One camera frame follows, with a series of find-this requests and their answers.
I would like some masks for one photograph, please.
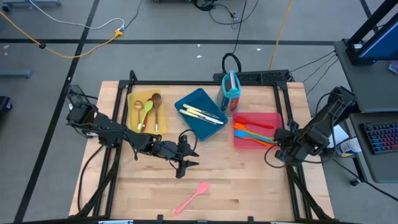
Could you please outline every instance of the yellow cable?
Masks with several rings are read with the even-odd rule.
[[[31,37],[29,34],[27,34],[25,31],[23,31],[19,26],[17,26],[17,25],[16,25],[12,20],[10,20],[10,18],[8,18],[2,11],[0,11],[0,14],[8,21],[13,27],[15,27],[17,30],[19,30],[19,32],[23,33],[23,34],[24,34],[27,38],[29,38],[31,41],[35,42],[35,43],[36,43],[37,45],[39,45],[39,46],[42,45],[39,41],[35,40],[33,37]],[[107,42],[105,42],[105,43],[103,43],[103,44],[99,44],[98,46],[92,48],[91,50],[87,51],[87,52],[84,53],[84,54],[76,55],[76,56],[66,56],[66,55],[63,55],[63,54],[61,54],[61,53],[56,52],[55,50],[53,50],[53,49],[51,49],[51,48],[49,48],[49,47],[45,47],[45,48],[46,48],[47,50],[49,50],[51,53],[56,54],[56,55],[58,55],[58,56],[60,56],[60,57],[63,57],[63,58],[80,58],[80,57],[83,57],[83,56],[86,56],[86,55],[92,53],[93,51],[95,51],[96,49],[98,49],[98,48],[100,48],[100,47],[102,47],[102,46],[107,45],[108,43],[112,42],[114,39],[116,39],[116,38],[118,38],[118,37],[120,37],[120,36],[122,36],[122,35],[123,35],[123,33],[122,33],[120,30],[116,30],[114,36],[113,36],[110,40],[108,40]]]
[[[292,7],[292,4],[293,4],[293,0],[290,0],[289,6],[288,6],[288,8],[286,10],[286,15],[285,15],[284,22],[282,23],[282,26],[280,27],[278,39],[276,40],[276,44],[275,44],[275,47],[274,47],[274,53],[272,54],[271,62],[269,63],[269,70],[271,70],[272,64],[274,63],[274,57],[275,57],[276,51],[278,49],[279,40],[282,37],[282,33],[284,31],[284,28],[285,28],[285,23],[286,23],[286,20],[287,20],[287,16],[289,16],[289,12],[290,12],[290,8]]]

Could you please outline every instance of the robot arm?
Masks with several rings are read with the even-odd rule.
[[[159,135],[135,133],[100,113],[77,85],[70,85],[67,88],[67,98],[73,106],[67,116],[68,125],[76,130],[81,130],[84,135],[88,132],[96,133],[100,144],[117,147],[120,144],[119,139],[122,139],[129,142],[133,148],[135,160],[138,159],[137,153],[141,153],[178,162],[175,175],[178,179],[185,175],[187,167],[199,164],[184,160],[185,156],[199,156],[191,149],[186,135],[181,135],[178,138],[178,144],[176,144],[172,141],[160,141],[161,136]]]
[[[329,145],[329,136],[335,124],[348,117],[355,109],[354,94],[344,87],[334,88],[328,103],[302,129],[294,121],[289,121],[290,131],[277,129],[274,140],[280,146],[276,158],[299,166],[308,155],[316,156]]]

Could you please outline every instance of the green spoon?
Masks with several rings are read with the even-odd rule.
[[[144,105],[144,117],[141,119],[141,123],[139,125],[139,128],[137,130],[137,133],[141,133],[142,125],[144,124],[145,117],[147,116],[147,113],[152,109],[154,106],[154,102],[152,100],[149,100],[145,103]]]

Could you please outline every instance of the white container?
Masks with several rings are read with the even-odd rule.
[[[344,141],[337,145],[337,154],[342,157],[352,156],[359,152],[362,152],[362,150],[357,138]]]

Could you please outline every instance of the blue tray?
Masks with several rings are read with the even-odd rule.
[[[206,121],[201,121],[198,118],[193,118],[191,116],[181,114],[179,112],[180,109],[185,110],[183,108],[183,104],[188,104],[200,110],[207,111],[219,117],[219,120],[224,122],[224,124],[210,124]],[[196,136],[199,140],[204,141],[216,133],[218,130],[223,128],[228,122],[228,118],[218,109],[217,105],[211,100],[211,98],[207,95],[207,93],[199,88],[186,97],[178,100],[175,104],[175,109],[177,109],[178,113],[182,116],[185,122],[189,125],[189,127],[195,132]]]

